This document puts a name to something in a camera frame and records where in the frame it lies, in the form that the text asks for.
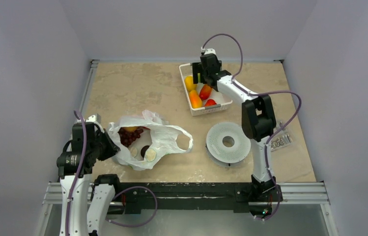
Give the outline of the yellow fake fruit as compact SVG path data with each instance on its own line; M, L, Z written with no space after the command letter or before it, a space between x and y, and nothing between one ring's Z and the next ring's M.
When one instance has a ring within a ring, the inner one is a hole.
M194 83L193 76L186 76L184 79L184 84L187 92L191 92L197 89L197 84Z

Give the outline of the dark red fake grapes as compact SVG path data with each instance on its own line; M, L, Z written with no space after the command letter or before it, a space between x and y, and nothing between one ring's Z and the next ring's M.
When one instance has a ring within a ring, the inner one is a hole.
M138 127L139 128L133 133L125 131L124 127L120 128L118 134L120 136L120 141L122 145L128 148L134 141L141 137L141 134L144 132L144 130L142 127Z

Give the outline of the dark purple fake plum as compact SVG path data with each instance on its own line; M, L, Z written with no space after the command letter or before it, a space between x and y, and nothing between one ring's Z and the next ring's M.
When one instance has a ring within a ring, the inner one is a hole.
M149 145L143 146L140 150L141 157L144 158L147 150L149 149Z

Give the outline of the white plastic bag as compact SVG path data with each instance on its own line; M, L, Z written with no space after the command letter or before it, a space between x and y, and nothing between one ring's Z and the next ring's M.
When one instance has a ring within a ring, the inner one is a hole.
M120 128L130 126L140 126L144 130L141 137L129 146L137 148L138 154L135 158L131 157L129 147L121 144L118 134ZM112 157L114 162L136 171L152 169L165 155L189 153L194 146L194 139L189 132L179 126L170 125L161 115L149 110L144 110L141 115L122 116L118 122L110 122L107 133L120 147L120 152ZM157 152L156 159L152 162L141 157L140 150L146 145Z

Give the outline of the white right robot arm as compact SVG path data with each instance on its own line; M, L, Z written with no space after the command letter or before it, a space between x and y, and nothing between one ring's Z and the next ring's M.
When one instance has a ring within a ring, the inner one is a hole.
M257 200L265 199L277 187L270 161L269 142L276 127L270 96L253 92L239 83L234 75L222 69L215 53L202 53L200 61L191 66L195 83L207 84L241 104L241 127L251 141L254 158L251 193Z

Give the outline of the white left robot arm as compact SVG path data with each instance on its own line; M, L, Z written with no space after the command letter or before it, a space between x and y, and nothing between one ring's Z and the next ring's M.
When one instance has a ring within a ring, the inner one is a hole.
M74 124L72 135L57 158L62 187L60 235L100 236L110 202L121 197L122 188L116 174L99 175L93 182L92 168L120 148L96 121Z

